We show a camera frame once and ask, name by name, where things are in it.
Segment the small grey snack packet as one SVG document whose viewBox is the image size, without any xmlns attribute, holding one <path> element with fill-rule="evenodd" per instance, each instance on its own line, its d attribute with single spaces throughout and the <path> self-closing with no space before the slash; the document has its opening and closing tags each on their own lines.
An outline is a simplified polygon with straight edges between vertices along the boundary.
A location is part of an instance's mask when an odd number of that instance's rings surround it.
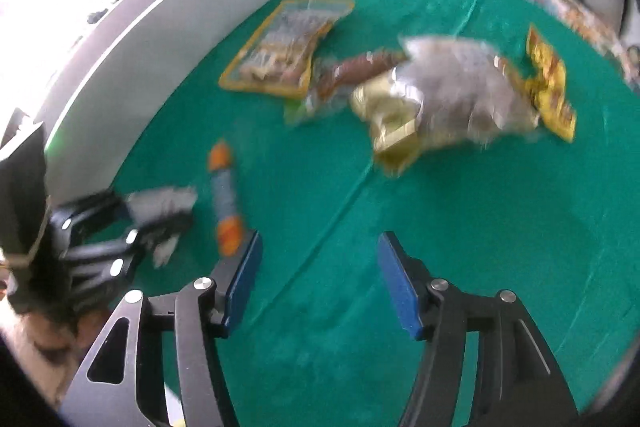
<svg viewBox="0 0 640 427">
<path fill-rule="evenodd" d="M 152 233 L 152 239 L 143 241 L 156 269 L 167 265 L 181 235 L 190 228 L 197 200 L 198 192 L 190 186 L 163 186 L 125 196 L 127 210 L 137 228 L 160 225 L 160 231 Z"/>
</svg>

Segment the orange ended sausage snack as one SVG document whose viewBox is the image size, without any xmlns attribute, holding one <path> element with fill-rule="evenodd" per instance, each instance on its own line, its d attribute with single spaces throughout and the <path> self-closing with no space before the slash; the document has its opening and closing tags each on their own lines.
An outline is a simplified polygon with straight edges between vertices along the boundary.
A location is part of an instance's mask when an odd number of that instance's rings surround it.
<svg viewBox="0 0 640 427">
<path fill-rule="evenodd" d="M 207 167 L 212 182 L 218 251 L 224 257 L 231 257 L 241 246 L 245 227 L 236 198 L 233 156 L 226 141 L 214 144 L 208 154 Z"/>
</svg>

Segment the yellow framed snack packet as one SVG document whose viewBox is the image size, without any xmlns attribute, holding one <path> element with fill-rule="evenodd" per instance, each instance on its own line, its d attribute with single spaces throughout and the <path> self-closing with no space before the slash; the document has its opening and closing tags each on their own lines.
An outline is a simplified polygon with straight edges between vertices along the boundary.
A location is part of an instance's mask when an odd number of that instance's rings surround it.
<svg viewBox="0 0 640 427">
<path fill-rule="evenodd" d="M 354 7 L 354 0 L 282 0 L 232 58 L 219 77 L 219 87 L 305 98 L 314 52 Z"/>
</svg>

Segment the brown squid snack packet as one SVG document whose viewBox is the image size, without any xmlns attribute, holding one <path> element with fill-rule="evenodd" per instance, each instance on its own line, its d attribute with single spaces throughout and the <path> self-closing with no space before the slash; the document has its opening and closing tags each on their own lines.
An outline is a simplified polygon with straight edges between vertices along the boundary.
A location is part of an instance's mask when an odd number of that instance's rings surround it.
<svg viewBox="0 0 640 427">
<path fill-rule="evenodd" d="M 328 58 L 315 61 L 307 94 L 299 101 L 285 103 L 284 121 L 297 126 L 339 112 L 360 84 L 388 72 L 405 60 L 407 57 L 402 51 L 378 49 L 341 61 Z"/>
</svg>

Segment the yellow spicy snack packet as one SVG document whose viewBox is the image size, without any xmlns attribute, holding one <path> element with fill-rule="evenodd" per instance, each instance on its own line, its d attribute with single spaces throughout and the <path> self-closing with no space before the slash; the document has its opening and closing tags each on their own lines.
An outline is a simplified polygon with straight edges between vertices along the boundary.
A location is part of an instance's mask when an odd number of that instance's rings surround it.
<svg viewBox="0 0 640 427">
<path fill-rule="evenodd" d="M 527 95 L 549 131 L 567 143 L 575 139 L 577 116 L 567 101 L 566 66 L 534 25 L 529 26 L 526 54 L 535 75 L 524 83 Z"/>
</svg>

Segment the silver gold snack bag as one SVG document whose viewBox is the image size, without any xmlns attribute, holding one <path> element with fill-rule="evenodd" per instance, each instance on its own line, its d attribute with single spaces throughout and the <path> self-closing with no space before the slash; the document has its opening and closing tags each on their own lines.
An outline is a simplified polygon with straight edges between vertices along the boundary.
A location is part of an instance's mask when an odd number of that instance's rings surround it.
<svg viewBox="0 0 640 427">
<path fill-rule="evenodd" d="M 352 111 L 369 126 L 373 160 L 398 176 L 422 154 L 526 134 L 539 115 L 510 62 L 488 42 L 447 36 L 401 40 L 405 61 L 361 83 Z"/>
</svg>

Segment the white cardboard box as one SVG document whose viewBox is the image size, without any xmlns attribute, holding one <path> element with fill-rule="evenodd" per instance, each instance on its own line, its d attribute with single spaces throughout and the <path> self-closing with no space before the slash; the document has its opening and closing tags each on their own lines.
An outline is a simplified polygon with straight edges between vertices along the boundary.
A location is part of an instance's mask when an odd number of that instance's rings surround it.
<svg viewBox="0 0 640 427">
<path fill-rule="evenodd" d="M 149 122 L 204 57 L 270 0 L 120 0 L 58 75 L 37 120 L 62 204 L 108 187 Z"/>
</svg>

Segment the green table cloth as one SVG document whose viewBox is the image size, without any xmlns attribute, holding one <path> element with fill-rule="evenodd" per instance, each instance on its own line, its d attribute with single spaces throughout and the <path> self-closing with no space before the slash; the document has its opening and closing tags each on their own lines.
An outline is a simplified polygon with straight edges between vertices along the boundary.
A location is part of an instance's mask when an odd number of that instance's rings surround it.
<svg viewBox="0 0 640 427">
<path fill-rule="evenodd" d="M 248 225 L 264 257 L 240 327 L 218 346 L 244 426 L 393 426 L 422 347 L 401 328 L 376 243 L 408 254 L 462 291 L 509 288 L 544 334 L 578 405 L 587 404 L 639 329 L 639 100 L 608 61 L 524 0 L 352 0 L 323 40 L 338 60 L 408 35 L 491 42 L 526 68 L 536 27 L 567 68 L 576 138 L 547 130 L 422 156 L 391 178 L 368 128 L 347 109 L 292 126 L 283 103 L 218 79 L 266 18 L 259 11 L 213 49 L 145 129 L 115 179 L 132 192 L 198 191 L 191 230 L 136 286 L 178 291 L 215 262 L 206 168 L 227 141 Z"/>
</svg>

